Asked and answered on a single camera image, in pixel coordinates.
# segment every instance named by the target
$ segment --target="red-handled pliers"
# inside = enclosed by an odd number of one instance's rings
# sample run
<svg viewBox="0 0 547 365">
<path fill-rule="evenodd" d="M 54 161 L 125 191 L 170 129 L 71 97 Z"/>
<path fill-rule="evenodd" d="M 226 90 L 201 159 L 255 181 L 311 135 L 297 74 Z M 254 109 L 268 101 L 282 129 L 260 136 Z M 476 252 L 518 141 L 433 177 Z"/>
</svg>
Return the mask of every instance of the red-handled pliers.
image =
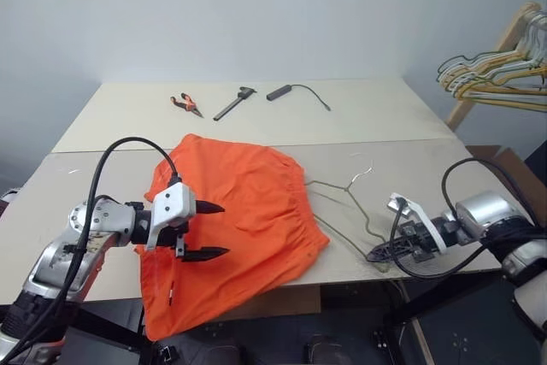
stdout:
<svg viewBox="0 0 547 365">
<path fill-rule="evenodd" d="M 186 111 L 191 111 L 194 115 L 199 115 L 203 118 L 203 115 L 200 113 L 200 111 L 197 109 L 196 104 L 191 99 L 190 96 L 188 96 L 186 93 L 180 93 L 180 96 L 184 100 L 184 102 L 178 102 L 176 98 L 171 96 L 171 103 L 173 103 L 175 106 L 180 107 Z"/>
</svg>

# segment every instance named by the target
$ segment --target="orange cloth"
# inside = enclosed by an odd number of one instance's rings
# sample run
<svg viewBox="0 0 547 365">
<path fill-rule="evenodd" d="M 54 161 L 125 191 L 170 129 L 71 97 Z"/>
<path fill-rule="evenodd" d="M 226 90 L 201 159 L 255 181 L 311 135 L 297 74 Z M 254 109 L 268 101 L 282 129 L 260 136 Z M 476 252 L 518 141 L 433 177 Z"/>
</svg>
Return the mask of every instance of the orange cloth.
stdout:
<svg viewBox="0 0 547 365">
<path fill-rule="evenodd" d="M 146 334 L 151 340 L 212 320 L 256 294 L 294 280 L 328 244 L 309 207 L 303 169 L 289 156 L 268 147 L 193 134 L 184 137 L 170 156 L 197 199 L 226 209 L 190 220 L 188 248 L 220 246 L 230 251 L 207 262 L 181 262 L 171 249 L 137 248 Z M 149 201 L 165 189 L 170 175 L 164 160 L 145 194 Z"/>
</svg>

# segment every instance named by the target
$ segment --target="white wall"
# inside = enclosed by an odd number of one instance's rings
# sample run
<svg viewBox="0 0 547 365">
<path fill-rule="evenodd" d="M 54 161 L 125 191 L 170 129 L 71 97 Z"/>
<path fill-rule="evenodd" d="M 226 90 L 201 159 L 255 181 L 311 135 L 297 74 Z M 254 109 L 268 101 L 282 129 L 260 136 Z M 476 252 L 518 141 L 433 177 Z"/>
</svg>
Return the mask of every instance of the white wall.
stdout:
<svg viewBox="0 0 547 365">
<path fill-rule="evenodd" d="M 525 1 L 0 0 L 0 189 L 104 81 L 403 76 L 444 118 L 437 65 L 489 50 Z M 546 130 L 544 115 L 481 106 L 459 134 L 527 156 Z"/>
</svg>

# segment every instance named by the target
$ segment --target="hanger rack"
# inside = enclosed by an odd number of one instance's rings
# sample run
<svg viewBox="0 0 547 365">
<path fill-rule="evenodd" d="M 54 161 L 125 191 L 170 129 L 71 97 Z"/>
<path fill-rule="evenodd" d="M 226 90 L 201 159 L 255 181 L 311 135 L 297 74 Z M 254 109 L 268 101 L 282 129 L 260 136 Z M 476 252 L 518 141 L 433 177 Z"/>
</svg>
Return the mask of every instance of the hanger rack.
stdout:
<svg viewBox="0 0 547 365">
<path fill-rule="evenodd" d="M 503 36 L 500 38 L 495 50 L 513 50 L 515 46 L 519 43 L 519 40 L 526 30 L 531 16 L 530 12 L 537 12 L 539 10 L 541 10 L 541 5 L 539 3 L 524 3 L 513 16 L 513 20 L 509 24 L 508 28 L 505 30 Z M 475 102 L 469 100 L 460 100 L 456 103 L 456 106 L 452 109 L 450 115 L 446 119 L 446 125 L 450 128 L 450 130 L 455 131 L 458 126 L 460 126 L 463 119 L 465 119 L 466 115 L 468 115 L 469 111 L 471 111 L 474 105 Z"/>
</svg>

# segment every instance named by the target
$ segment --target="gray floor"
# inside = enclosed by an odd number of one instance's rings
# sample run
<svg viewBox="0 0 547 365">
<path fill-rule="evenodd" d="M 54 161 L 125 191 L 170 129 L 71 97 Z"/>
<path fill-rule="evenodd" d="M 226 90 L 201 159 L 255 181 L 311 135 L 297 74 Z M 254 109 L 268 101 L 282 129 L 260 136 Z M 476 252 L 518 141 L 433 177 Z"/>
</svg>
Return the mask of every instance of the gray floor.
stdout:
<svg viewBox="0 0 547 365">
<path fill-rule="evenodd" d="M 423 291 L 421 284 L 409 284 L 409 292 Z M 349 286 L 347 292 L 356 294 Z M 427 342 L 438 365 L 521 365 L 539 364 L 539 347 L 511 305 L 511 288 L 496 283 L 421 318 Z M 368 291 L 368 308 L 348 303 L 343 309 L 327 309 L 320 315 L 296 315 L 260 320 L 212 323 L 162 341 L 173 344 L 182 355 L 178 364 L 200 365 L 211 346 L 234 342 L 244 345 L 257 364 L 300 363 L 303 345 L 317 333 L 336 335 L 355 364 L 386 365 L 385 353 L 376 350 L 371 338 L 381 316 L 389 309 L 385 294 Z M 138 300 L 90 303 L 86 308 L 123 326 L 136 327 L 140 314 Z M 402 347 L 408 364 L 424 363 L 414 334 L 406 329 Z M 137 364 L 132 352 L 117 349 L 74 331 L 60 364 Z"/>
</svg>

